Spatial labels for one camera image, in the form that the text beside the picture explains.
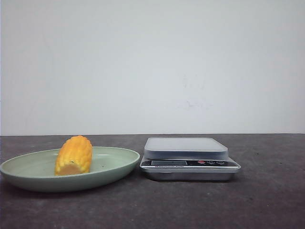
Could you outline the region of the green oval plate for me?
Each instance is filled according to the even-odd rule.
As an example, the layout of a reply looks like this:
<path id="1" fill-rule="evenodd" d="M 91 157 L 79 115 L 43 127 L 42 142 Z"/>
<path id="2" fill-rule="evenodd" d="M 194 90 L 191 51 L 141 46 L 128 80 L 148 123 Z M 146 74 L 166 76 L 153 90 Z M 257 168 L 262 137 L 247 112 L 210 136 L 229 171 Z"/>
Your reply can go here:
<path id="1" fill-rule="evenodd" d="M 92 149 L 88 173 L 56 176 L 58 149 L 33 152 L 3 162 L 0 172 L 4 180 L 21 189 L 57 193 L 91 189 L 122 179 L 137 166 L 139 153 L 124 148 L 96 146 Z"/>

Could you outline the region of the silver digital kitchen scale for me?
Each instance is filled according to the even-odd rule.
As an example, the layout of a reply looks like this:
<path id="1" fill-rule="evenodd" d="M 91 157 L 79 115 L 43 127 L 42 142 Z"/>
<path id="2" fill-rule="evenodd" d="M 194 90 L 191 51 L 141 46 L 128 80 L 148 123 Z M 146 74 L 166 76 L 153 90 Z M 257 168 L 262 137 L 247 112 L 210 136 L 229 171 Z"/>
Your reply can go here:
<path id="1" fill-rule="evenodd" d="M 151 180 L 227 181 L 241 166 L 213 138 L 150 137 L 140 169 Z"/>

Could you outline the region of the yellow corn cob piece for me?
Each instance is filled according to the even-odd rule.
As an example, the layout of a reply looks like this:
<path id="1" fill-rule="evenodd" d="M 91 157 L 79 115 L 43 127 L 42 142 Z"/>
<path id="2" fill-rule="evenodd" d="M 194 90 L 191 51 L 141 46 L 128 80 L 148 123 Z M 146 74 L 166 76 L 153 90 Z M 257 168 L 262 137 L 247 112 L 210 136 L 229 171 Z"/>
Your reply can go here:
<path id="1" fill-rule="evenodd" d="M 89 173 L 92 164 L 92 144 L 84 136 L 68 139 L 57 155 L 54 174 L 67 176 Z"/>

